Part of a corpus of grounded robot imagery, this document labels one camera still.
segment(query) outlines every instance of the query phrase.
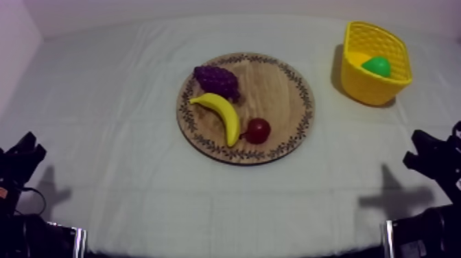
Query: decorative leaf border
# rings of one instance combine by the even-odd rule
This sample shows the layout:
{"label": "decorative leaf border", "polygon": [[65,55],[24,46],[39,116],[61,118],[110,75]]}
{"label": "decorative leaf border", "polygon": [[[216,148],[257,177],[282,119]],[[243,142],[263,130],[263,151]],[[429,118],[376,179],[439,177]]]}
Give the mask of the decorative leaf border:
{"label": "decorative leaf border", "polygon": [[306,111],[296,127],[296,135],[290,136],[287,141],[280,143],[275,149],[269,150],[266,152],[261,151],[247,151],[239,149],[230,149],[226,146],[217,145],[214,141],[206,139],[202,134],[196,133],[197,123],[193,116],[192,111],[189,110],[189,100],[193,95],[193,88],[197,84],[196,79],[192,76],[190,80],[186,83],[185,91],[181,95],[181,103],[179,111],[182,119],[187,124],[187,130],[193,133],[192,140],[197,144],[205,147],[210,153],[223,154],[229,161],[233,159],[256,159],[257,161],[262,161],[266,158],[277,159],[284,154],[290,153],[293,151],[298,144],[306,137],[306,130],[310,127],[310,120],[313,117],[313,108],[311,96],[309,96],[309,91],[307,87],[303,84],[303,79],[300,76],[297,76],[296,72],[292,71],[291,67],[288,64],[279,62],[275,58],[270,58],[267,56],[259,56],[257,54],[240,54],[238,56],[231,56],[228,58],[221,58],[217,61],[207,63],[211,66],[220,66],[236,62],[242,62],[248,60],[250,62],[259,62],[265,64],[276,65],[288,78],[288,80],[296,83],[296,88],[299,91],[299,97],[303,101],[303,105],[306,108]]}

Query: white wall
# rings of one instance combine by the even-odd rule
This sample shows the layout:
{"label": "white wall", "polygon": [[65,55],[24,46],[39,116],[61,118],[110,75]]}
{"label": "white wall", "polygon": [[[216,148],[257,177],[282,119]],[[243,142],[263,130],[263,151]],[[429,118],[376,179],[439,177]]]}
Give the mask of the white wall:
{"label": "white wall", "polygon": [[42,41],[22,1],[0,1],[0,116]]}
{"label": "white wall", "polygon": [[139,19],[223,13],[326,16],[458,37],[460,0],[25,0],[45,36]]}

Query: banana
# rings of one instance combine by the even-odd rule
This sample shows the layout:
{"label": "banana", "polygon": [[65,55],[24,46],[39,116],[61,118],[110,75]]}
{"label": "banana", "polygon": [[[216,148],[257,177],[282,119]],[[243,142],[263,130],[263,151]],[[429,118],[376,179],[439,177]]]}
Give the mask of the banana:
{"label": "banana", "polygon": [[216,111],[222,118],[222,121],[224,121],[226,127],[227,146],[234,146],[240,136],[240,120],[234,107],[227,99],[224,99],[218,94],[205,93],[204,95],[190,99],[189,103],[198,103]]}

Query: cable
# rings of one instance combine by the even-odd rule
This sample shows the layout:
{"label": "cable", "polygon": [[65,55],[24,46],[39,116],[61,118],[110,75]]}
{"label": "cable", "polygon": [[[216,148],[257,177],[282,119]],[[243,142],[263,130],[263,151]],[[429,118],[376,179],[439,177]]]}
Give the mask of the cable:
{"label": "cable", "polygon": [[42,208],[42,210],[41,210],[39,213],[37,213],[37,214],[39,214],[39,215],[42,215],[42,213],[43,213],[43,212],[45,211],[45,209],[47,208],[47,200],[45,199],[44,195],[43,195],[39,190],[37,190],[37,189],[35,189],[35,188],[32,188],[32,187],[23,187],[23,188],[21,189],[21,191],[33,191],[34,193],[38,194],[38,195],[42,198],[42,200],[43,200],[43,208]]}

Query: toy fruit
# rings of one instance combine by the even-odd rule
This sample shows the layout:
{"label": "toy fruit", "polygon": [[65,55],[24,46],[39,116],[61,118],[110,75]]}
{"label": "toy fruit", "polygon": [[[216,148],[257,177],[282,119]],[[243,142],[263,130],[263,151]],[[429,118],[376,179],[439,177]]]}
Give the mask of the toy fruit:
{"label": "toy fruit", "polygon": [[269,122],[262,118],[254,118],[248,122],[246,132],[244,132],[241,137],[244,137],[249,143],[261,144],[268,139],[269,134]]}
{"label": "toy fruit", "polygon": [[364,62],[362,67],[383,77],[390,77],[390,63],[382,56],[375,56]]}
{"label": "toy fruit", "polygon": [[227,99],[214,93],[205,93],[204,95],[190,99],[189,103],[198,103],[216,111],[222,118],[222,121],[224,121],[226,127],[227,146],[232,147],[235,145],[240,135],[240,121],[237,112],[235,112],[234,107]]}
{"label": "toy fruit", "polygon": [[237,77],[230,71],[221,67],[196,67],[193,76],[207,93],[218,94],[225,99],[238,102],[240,93]]}

